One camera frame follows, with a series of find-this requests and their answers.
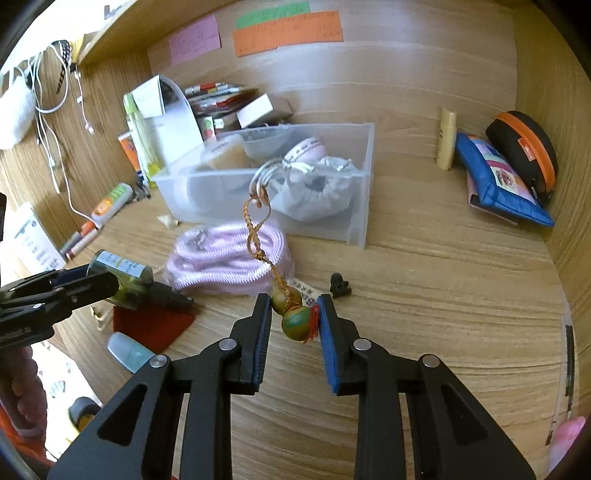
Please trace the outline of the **left hand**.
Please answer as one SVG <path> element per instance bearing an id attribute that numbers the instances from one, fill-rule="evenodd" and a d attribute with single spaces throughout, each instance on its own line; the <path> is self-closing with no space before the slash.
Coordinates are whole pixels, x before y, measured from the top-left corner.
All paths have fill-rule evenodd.
<path id="1" fill-rule="evenodd" d="M 24 439 L 45 438 L 47 400 L 30 346 L 1 354 L 1 406 Z"/>

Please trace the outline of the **right hand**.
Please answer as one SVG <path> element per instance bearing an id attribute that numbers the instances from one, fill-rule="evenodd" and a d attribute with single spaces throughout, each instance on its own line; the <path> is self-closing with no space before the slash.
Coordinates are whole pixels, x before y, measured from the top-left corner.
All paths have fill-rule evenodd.
<path id="1" fill-rule="evenodd" d="M 583 416 L 575 417 L 560 424 L 553 435 L 549 449 L 548 472 L 551 473 L 563 459 L 565 454 L 577 439 L 581 430 L 585 426 L 586 418 Z"/>

